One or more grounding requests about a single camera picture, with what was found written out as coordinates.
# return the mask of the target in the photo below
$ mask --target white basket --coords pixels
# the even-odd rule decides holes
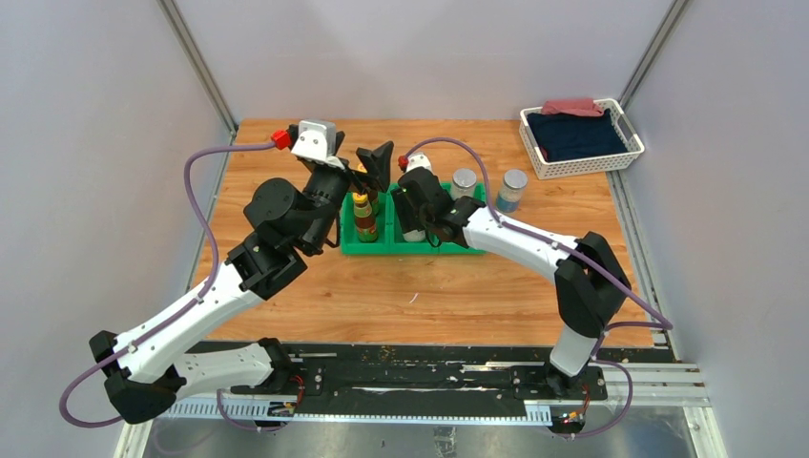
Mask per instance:
[[[609,170],[626,169],[646,148],[637,132],[634,131],[632,123],[624,114],[624,110],[618,105],[618,102],[611,98],[603,98],[595,100],[595,103],[607,110],[610,109],[612,118],[612,127],[615,132],[624,142],[627,147],[627,153],[618,155],[587,157],[584,159],[561,160],[558,162],[547,162],[539,151],[539,145],[536,144],[533,134],[529,128],[529,122],[526,116],[531,113],[541,113],[542,107],[526,108],[520,112],[520,137],[523,138],[523,143],[526,145],[526,151],[529,153],[533,170],[536,171],[536,176],[539,179],[569,177],[571,175],[584,175],[593,172],[607,172]]]

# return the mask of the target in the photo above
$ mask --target glass jar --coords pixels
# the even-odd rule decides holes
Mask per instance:
[[[452,174],[452,185],[449,187],[449,195],[452,200],[457,200],[461,196],[473,198],[475,195],[475,185],[478,184],[478,176],[471,169],[458,169]]]
[[[495,206],[503,213],[511,213],[520,205],[520,199],[529,184],[529,177],[520,169],[511,169],[503,175],[503,184],[497,194]]]

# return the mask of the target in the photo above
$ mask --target red cloth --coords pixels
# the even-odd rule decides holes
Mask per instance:
[[[596,105],[591,98],[549,100],[542,106],[543,115],[558,115],[560,113],[574,116],[599,117],[604,114],[604,109]]]

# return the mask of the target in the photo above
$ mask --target black bracket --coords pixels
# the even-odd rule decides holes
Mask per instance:
[[[607,399],[607,384],[601,367],[587,366],[576,378],[570,380],[563,392],[559,386],[549,384],[548,372],[543,365],[516,365],[510,369],[514,397],[517,399],[566,399],[584,401],[587,385],[590,399]]]
[[[90,350],[97,363],[113,354],[115,336],[112,332],[101,331],[90,339]],[[106,365],[102,370],[107,376],[104,389],[110,403],[131,425],[152,420],[168,410],[175,403],[177,391],[186,384],[173,365],[150,384],[129,380],[129,369],[121,370],[117,362]]]
[[[606,239],[589,232],[577,243],[576,251],[594,260],[631,288]],[[559,262],[553,277],[559,316],[570,329],[584,337],[597,339],[626,300],[624,293],[611,282],[574,257]]]

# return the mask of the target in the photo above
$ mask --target wooden tabletop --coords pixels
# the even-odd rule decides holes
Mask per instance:
[[[298,120],[248,119],[237,144],[266,142],[277,129]],[[529,185],[513,214],[551,232],[584,236],[597,232],[611,243],[633,281],[632,265],[604,174],[536,178],[517,131],[517,121],[343,120],[339,156],[356,167],[357,147],[395,143],[394,161],[417,142],[450,136],[474,148],[487,165],[492,192],[512,168],[529,175]],[[459,167],[478,170],[460,148],[434,144],[423,148],[442,181]],[[400,176],[391,167],[391,182]],[[234,153],[224,177],[212,227],[219,252],[241,243],[251,231],[242,214],[254,190],[266,179],[284,177],[302,189],[309,173],[288,151]],[[562,322],[553,286],[538,274],[496,255],[348,257],[328,249],[304,258],[309,269],[278,295],[217,329],[212,339],[367,342],[398,344],[553,345]],[[206,249],[197,281],[210,270]],[[644,320],[626,301],[614,320]],[[652,344],[646,329],[620,329],[607,345]]]

